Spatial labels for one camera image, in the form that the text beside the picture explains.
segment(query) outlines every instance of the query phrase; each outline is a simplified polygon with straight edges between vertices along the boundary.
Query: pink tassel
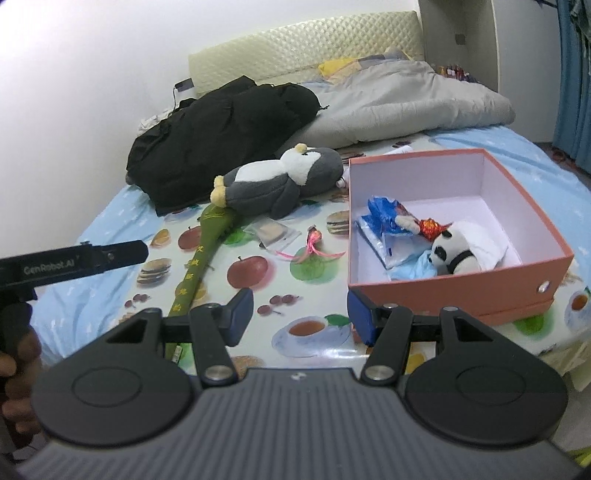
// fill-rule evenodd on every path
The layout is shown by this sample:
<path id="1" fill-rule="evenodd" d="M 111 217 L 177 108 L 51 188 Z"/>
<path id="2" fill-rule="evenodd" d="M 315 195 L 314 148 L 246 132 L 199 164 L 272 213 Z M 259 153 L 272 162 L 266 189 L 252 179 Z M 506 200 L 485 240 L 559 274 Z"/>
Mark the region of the pink tassel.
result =
<path id="1" fill-rule="evenodd" d="M 288 255 L 288 254 L 285 254 L 285 253 L 279 252 L 279 251 L 275 251 L 275 253 L 280 255 L 281 257 L 289 258 L 290 260 L 295 260 L 297 258 L 297 261 L 295 263 L 298 263 L 298 264 L 304 262 L 311 254 L 316 254 L 319 257 L 325 257 L 325 258 L 340 258 L 343 255 L 345 255 L 345 252 L 341 252 L 339 254 L 325 254 L 324 252 L 321 252 L 315 246 L 315 244 L 320 242 L 321 240 L 322 240 L 322 234 L 316 229 L 315 226 L 312 226 L 308 230 L 308 239 L 306 242 L 306 250 L 304 251 L 303 255 L 296 257 L 295 255 Z"/>

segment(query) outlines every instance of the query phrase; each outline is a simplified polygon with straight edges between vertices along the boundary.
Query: yellow pillow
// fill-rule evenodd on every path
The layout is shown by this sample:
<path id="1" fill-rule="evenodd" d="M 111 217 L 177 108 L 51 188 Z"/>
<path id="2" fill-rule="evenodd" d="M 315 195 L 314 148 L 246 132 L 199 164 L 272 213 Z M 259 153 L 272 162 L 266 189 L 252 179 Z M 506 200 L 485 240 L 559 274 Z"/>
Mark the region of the yellow pillow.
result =
<path id="1" fill-rule="evenodd" d="M 344 59 L 336 59 L 336 60 L 326 60 L 326 62 L 321 63 L 318 65 L 318 70 L 323 78 L 327 79 L 333 73 L 337 72 L 341 68 L 345 67 L 352 61 L 357 60 L 355 57 L 347 57 Z"/>

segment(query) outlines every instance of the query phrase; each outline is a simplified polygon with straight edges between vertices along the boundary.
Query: open box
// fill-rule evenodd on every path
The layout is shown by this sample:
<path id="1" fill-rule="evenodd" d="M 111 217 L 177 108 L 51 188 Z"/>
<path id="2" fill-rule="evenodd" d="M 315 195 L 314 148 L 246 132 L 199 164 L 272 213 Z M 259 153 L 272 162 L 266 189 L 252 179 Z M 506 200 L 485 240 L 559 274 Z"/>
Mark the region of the open box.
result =
<path id="1" fill-rule="evenodd" d="M 470 220 L 509 248 L 496 269 L 391 281 L 359 232 L 371 196 L 397 199 L 417 218 L 445 224 Z M 543 313 L 573 252 L 534 199 L 486 150 L 413 152 L 350 160 L 349 287 L 375 304 L 397 303 L 414 313 L 457 306 L 489 325 Z"/>

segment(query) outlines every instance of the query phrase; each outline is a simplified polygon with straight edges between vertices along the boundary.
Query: quilted headboard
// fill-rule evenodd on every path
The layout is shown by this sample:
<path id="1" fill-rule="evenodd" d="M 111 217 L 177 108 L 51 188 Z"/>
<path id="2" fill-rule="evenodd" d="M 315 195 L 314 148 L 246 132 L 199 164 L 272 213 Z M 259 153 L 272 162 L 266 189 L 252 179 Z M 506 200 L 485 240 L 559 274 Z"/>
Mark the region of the quilted headboard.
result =
<path id="1" fill-rule="evenodd" d="M 390 46 L 422 60 L 422 37 L 414 11 L 323 18 L 206 48 L 189 55 L 189 70 L 197 96 L 241 75 L 257 83 L 297 83 L 317 77 L 326 60 L 383 53 Z"/>

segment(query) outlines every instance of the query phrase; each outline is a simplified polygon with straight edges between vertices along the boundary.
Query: finger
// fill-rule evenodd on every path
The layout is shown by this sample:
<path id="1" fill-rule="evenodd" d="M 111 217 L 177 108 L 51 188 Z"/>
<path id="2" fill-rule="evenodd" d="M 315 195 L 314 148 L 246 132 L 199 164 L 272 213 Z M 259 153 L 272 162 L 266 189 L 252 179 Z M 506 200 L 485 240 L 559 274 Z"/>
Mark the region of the finger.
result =
<path id="1" fill-rule="evenodd" d="M 36 420 L 19 421 L 15 427 L 21 435 L 36 435 L 41 432 L 41 425 Z"/>
<path id="2" fill-rule="evenodd" d="M 17 372 L 17 363 L 10 355 L 0 352 L 0 377 L 11 377 Z"/>
<path id="3" fill-rule="evenodd" d="M 18 358 L 23 362 L 31 362 L 41 355 L 41 343 L 32 328 L 19 342 L 17 354 Z"/>
<path id="4" fill-rule="evenodd" d="M 7 397 L 10 400 L 30 397 L 33 383 L 41 372 L 41 359 L 33 360 L 23 366 L 22 371 L 9 378 L 4 386 Z"/>
<path id="5" fill-rule="evenodd" d="M 35 414 L 31 407 L 30 398 L 20 400 L 6 400 L 2 405 L 2 414 L 10 421 L 18 423 L 19 421 L 35 420 Z"/>

